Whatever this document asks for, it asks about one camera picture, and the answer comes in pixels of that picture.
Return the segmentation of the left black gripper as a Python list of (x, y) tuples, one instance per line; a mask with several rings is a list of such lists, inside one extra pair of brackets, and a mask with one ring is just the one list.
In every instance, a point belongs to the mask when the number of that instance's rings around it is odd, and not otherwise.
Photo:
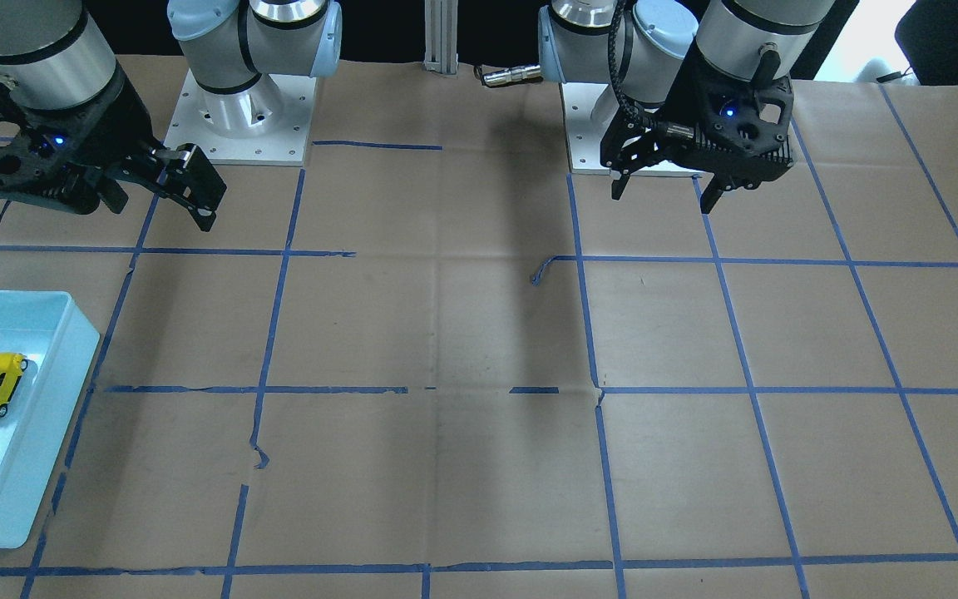
[(655, 112), (624, 89), (627, 56), (628, 50), (608, 56), (617, 111), (602, 136), (600, 160), (610, 171), (612, 200), (622, 198), (636, 171), (669, 161), (714, 176), (699, 198), (700, 212), (711, 215), (728, 191), (755, 190), (795, 166), (788, 139), (793, 88), (790, 78), (776, 76), (782, 56), (772, 42), (759, 47), (759, 63), (746, 80), (716, 72), (700, 50), (689, 50), (680, 80)]

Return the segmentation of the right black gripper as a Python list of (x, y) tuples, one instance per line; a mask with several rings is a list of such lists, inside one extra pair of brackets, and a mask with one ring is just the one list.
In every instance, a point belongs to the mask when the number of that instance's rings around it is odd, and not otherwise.
[(174, 201), (203, 232), (227, 192), (196, 144), (160, 147), (121, 66), (92, 99), (61, 110), (20, 106), (0, 78), (0, 200), (72, 215), (106, 205), (120, 215), (129, 201), (123, 181)]

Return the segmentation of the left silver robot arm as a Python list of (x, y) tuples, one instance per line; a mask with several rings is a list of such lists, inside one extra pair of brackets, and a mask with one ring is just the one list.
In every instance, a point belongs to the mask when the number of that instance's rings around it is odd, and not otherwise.
[(619, 200), (631, 176), (669, 161), (711, 175), (700, 210), (795, 166), (790, 73), (830, 1), (548, 1), (537, 17), (542, 76), (610, 88), (598, 145)]

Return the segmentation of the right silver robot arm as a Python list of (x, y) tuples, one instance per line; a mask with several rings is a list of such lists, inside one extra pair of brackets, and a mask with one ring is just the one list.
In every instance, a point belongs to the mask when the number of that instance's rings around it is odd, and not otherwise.
[[(122, 212), (122, 183), (174, 201), (202, 231), (227, 186), (210, 153), (285, 122), (277, 76), (327, 78), (336, 1), (0, 1), (0, 200)], [(218, 141), (161, 140), (119, 51), (185, 57)]]

